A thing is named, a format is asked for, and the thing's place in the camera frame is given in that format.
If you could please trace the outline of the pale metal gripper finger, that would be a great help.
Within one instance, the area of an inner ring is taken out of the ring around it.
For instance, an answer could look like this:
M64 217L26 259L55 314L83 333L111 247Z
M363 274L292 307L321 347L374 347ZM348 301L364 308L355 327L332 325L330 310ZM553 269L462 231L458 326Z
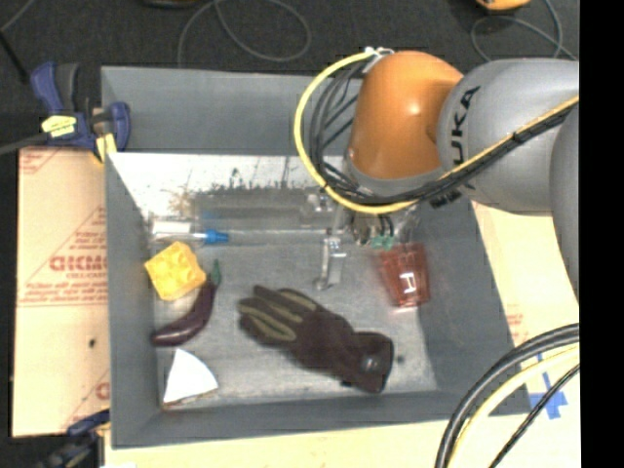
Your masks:
M305 194L306 215L328 215L336 210L336 202L324 189L313 189Z
M315 288L318 291L328 290L341 283L346 259L347 251L340 238L326 237L323 239L321 270L315 280Z

